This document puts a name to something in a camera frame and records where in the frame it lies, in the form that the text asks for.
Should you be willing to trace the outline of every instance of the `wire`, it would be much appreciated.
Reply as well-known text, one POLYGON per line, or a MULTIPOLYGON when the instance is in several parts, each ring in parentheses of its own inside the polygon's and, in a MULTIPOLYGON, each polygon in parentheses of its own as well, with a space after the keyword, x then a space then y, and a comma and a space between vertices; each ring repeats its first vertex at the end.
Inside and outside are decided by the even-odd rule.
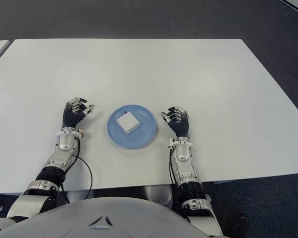
MULTIPOLYGON (((79 153, 80 153, 80 141, 77 140, 77 142, 78 142, 77 155, 73 155, 73 156, 75 157, 75 160, 74 160, 74 162, 69 166, 69 168, 68 168, 68 170, 65 172, 65 174, 67 174, 67 172, 70 170, 70 168, 76 163, 77 159, 82 160, 82 162, 83 162, 84 164, 86 164, 86 166, 87 166, 87 168, 88 168, 88 170, 89 170, 89 173, 90 173, 90 179, 91 179, 90 187, 89 187, 87 196, 85 197, 85 199, 87 199, 88 196, 89 196, 89 194, 90 194, 90 192, 91 192, 91 188, 92 188, 92 186, 93 186, 93 174, 92 174, 92 172, 91 172, 91 169, 90 169, 89 165, 86 163, 86 161, 83 160, 83 159, 79 156, 79 153)), ((63 194, 63 196, 65 197, 66 202, 67 202, 67 203, 70 203, 69 199, 67 198, 67 196, 66 196, 66 194, 65 194, 65 192, 64 192, 64 186, 63 186, 63 184, 61 184, 61 189, 62 189, 62 194, 63 194)))
POLYGON ((171 161, 169 161, 169 175, 170 175, 172 184, 174 184, 173 179, 172 179, 172 176, 171 176, 171 166, 172 166, 171 165, 171 161))
POLYGON ((175 179, 175 175, 174 175, 174 171, 173 171, 173 167, 172 167, 172 162, 171 162, 171 157, 172 157, 172 154, 174 152, 174 148, 170 149, 170 156, 169 156, 169 172, 170 172, 170 169, 172 171, 172 175, 173 175, 173 179, 174 179, 174 183, 176 183, 176 179, 175 179))
POLYGON ((76 155, 74 155, 76 158, 79 158, 80 160, 82 160, 83 162, 84 162, 84 164, 86 164, 86 166, 87 166, 87 168, 88 168, 88 170, 89 170, 89 173, 90 173, 90 187, 89 187, 89 191, 88 191, 88 193, 87 193, 87 195, 86 195, 86 197, 85 197, 85 199, 87 199, 88 198, 88 196, 89 196, 89 194, 90 194, 90 192, 91 192, 91 187, 93 186, 93 174, 92 174, 92 172, 91 172, 91 169, 90 169, 90 167, 88 166, 88 164, 85 162, 85 160, 83 160, 81 157, 79 157, 79 156, 76 156, 76 155))
POLYGON ((68 197, 66 196, 66 194, 65 194, 63 184, 61 184, 61 190, 62 190, 62 194, 63 194, 63 196, 64 196, 66 202, 67 202, 67 203, 70 203, 69 198, 68 198, 68 197))
POLYGON ((74 162, 69 166, 68 170, 66 170, 65 174, 67 174, 67 172, 70 170, 70 168, 76 163, 77 158, 78 158, 78 156, 79 156, 79 153, 80 153, 80 141, 77 140, 77 143, 78 143, 78 149, 77 149, 76 159, 75 159, 74 162))

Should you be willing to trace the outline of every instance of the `small white cube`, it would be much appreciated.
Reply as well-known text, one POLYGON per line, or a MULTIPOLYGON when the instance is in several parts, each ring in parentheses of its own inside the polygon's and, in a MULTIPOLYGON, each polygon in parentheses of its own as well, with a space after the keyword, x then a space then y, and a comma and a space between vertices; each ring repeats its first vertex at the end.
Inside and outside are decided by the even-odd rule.
POLYGON ((125 113, 116 121, 127 135, 140 126, 140 122, 134 117, 131 112, 125 113))

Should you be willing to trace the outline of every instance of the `robot forearm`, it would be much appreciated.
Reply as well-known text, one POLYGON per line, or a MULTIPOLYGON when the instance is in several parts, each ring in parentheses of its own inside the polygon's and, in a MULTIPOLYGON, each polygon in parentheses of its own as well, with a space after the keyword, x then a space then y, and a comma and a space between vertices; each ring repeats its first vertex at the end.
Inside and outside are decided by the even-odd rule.
POLYGON ((205 230, 204 226, 208 224, 208 235, 223 235, 211 199, 203 192, 202 183, 192 164, 193 144, 188 136, 187 112, 181 107, 172 107, 168 114, 162 112, 161 116, 177 136, 176 139, 170 139, 170 168, 178 187, 182 216, 191 219, 191 223, 201 230, 205 230))
POLYGON ((54 154, 48 159, 36 179, 14 202, 8 212, 8 218, 29 218, 56 206, 60 186, 73 164, 73 155, 79 153, 79 140, 83 137, 80 129, 75 130, 76 124, 94 107, 94 105, 86 107, 82 102, 86 100, 74 98, 66 103, 62 130, 57 133, 58 140, 54 154))

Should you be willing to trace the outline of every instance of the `dark floor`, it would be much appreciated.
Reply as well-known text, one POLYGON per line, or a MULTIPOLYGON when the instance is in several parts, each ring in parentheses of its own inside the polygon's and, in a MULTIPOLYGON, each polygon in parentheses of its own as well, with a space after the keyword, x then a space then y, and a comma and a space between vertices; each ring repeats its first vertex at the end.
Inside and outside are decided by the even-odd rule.
MULTIPOLYGON (((0 0, 0 40, 21 38, 242 39, 298 108, 298 12, 279 0, 0 0)), ((250 238, 298 237, 298 175, 205 188, 224 229, 244 211, 250 238)), ((1 215, 13 199, 0 195, 1 215)))

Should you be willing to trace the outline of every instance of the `blue plate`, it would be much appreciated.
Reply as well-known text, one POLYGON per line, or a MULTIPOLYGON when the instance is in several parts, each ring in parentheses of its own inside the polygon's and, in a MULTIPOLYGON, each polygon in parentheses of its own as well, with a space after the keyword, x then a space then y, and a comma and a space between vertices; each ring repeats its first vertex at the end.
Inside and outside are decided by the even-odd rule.
POLYGON ((138 105, 126 105, 117 109, 107 123, 107 132, 110 138, 125 148, 139 148, 147 145, 154 138, 156 128, 157 125, 152 113, 138 105), (140 122, 140 126, 128 135, 116 121, 125 112, 131 112, 140 122))

